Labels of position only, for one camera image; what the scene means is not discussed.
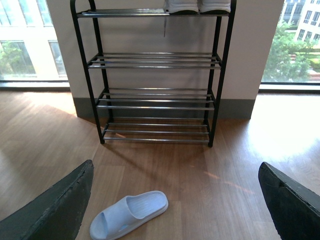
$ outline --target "light blue slipper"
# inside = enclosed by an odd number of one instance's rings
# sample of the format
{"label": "light blue slipper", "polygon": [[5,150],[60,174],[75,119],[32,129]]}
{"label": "light blue slipper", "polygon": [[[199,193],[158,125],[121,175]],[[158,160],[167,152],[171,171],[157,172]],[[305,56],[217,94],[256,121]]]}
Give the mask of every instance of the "light blue slipper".
{"label": "light blue slipper", "polygon": [[94,218],[90,226],[90,236],[93,240],[121,238],[145,222],[164,213],[168,205],[168,199],[161,191],[125,196]]}

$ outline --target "shoe rack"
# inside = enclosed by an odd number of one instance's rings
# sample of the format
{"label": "shoe rack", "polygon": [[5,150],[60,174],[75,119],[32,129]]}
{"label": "shoe rack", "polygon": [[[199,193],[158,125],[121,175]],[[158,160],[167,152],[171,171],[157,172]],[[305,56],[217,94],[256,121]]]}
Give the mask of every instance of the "shoe rack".
{"label": "shoe rack", "polygon": [[[186,18],[215,17],[215,33],[210,52],[106,52],[103,50],[99,21],[108,18],[175,18],[162,8],[154,9],[96,9],[95,0],[88,0],[90,9],[76,11],[76,0],[70,0],[75,33],[79,45],[94,119],[101,144],[105,141],[143,141],[167,143],[200,143],[213,146],[221,94],[227,67],[230,40],[236,11],[236,0],[231,1],[231,12],[216,11],[183,15]],[[222,56],[218,43],[222,19],[227,18],[227,29]],[[79,19],[92,19],[97,54],[85,55]],[[205,69],[207,88],[113,87],[109,85],[107,69]],[[91,71],[101,71],[104,89],[94,96]],[[213,82],[218,81],[214,94]],[[106,111],[103,122],[101,111]],[[141,112],[141,116],[118,116],[122,112]],[[197,112],[200,117],[181,117],[180,112]]]}

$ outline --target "baseboard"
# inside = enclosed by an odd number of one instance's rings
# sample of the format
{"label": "baseboard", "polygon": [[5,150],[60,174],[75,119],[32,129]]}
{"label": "baseboard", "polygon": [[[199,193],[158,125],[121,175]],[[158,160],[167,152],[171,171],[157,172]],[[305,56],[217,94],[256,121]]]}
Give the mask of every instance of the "baseboard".
{"label": "baseboard", "polygon": [[[93,110],[89,98],[73,98],[76,114],[80,118],[93,118]],[[220,102],[220,119],[250,119],[254,109],[255,99],[222,99]],[[174,110],[148,110],[148,117],[160,118],[202,118],[203,112],[198,111],[174,111]],[[108,111],[102,109],[99,111],[101,117],[107,117]],[[141,116],[137,110],[114,109],[115,116],[121,117],[145,117]]]}

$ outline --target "green foliage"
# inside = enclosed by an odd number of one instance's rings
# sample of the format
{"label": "green foliage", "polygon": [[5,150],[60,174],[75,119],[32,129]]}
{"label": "green foliage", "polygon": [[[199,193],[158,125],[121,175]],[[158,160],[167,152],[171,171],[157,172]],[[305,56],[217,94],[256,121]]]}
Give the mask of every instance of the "green foliage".
{"label": "green foliage", "polygon": [[5,41],[0,48],[0,79],[3,75],[13,74],[12,65],[19,64],[21,59],[21,50],[16,47],[12,41]]}
{"label": "green foliage", "polygon": [[309,78],[308,55],[315,45],[311,41],[294,41],[287,31],[290,24],[279,23],[266,62],[263,82],[304,82]]}

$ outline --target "white wall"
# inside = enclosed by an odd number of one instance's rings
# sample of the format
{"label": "white wall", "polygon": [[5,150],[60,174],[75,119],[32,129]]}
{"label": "white wall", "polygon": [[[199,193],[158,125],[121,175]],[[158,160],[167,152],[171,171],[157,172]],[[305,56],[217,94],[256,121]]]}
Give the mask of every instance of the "white wall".
{"label": "white wall", "polygon": [[[97,8],[161,8],[161,0],[96,0]],[[74,98],[88,98],[88,90],[68,0],[47,0],[59,41],[61,54]],[[79,11],[89,8],[88,1],[77,0]],[[223,88],[223,99],[256,99],[269,49],[281,13],[283,1],[238,0],[229,59]],[[164,18],[99,19],[104,51],[111,52],[180,52],[209,51],[212,48],[214,19],[211,17],[170,17],[164,37]],[[97,53],[91,19],[80,19],[87,58]],[[102,81],[93,80],[96,94]],[[140,82],[142,86],[188,87],[207,86],[208,72],[199,70],[109,71],[110,84],[127,87]]]}

